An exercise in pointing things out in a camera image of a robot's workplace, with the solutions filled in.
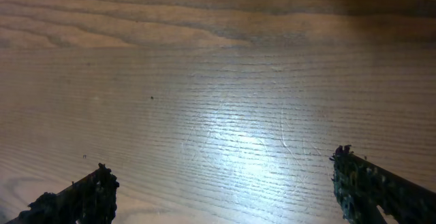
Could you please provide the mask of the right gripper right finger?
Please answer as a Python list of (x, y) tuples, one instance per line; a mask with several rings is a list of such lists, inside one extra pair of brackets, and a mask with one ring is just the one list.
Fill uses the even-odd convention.
[(333, 189), (349, 223), (385, 223), (384, 215), (397, 223), (435, 222), (435, 193), (410, 182), (350, 150), (339, 146), (333, 162)]

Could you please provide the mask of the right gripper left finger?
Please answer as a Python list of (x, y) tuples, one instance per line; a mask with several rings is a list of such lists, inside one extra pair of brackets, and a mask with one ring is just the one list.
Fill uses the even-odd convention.
[(111, 224), (119, 182), (111, 169), (98, 166), (59, 193), (43, 193), (7, 224)]

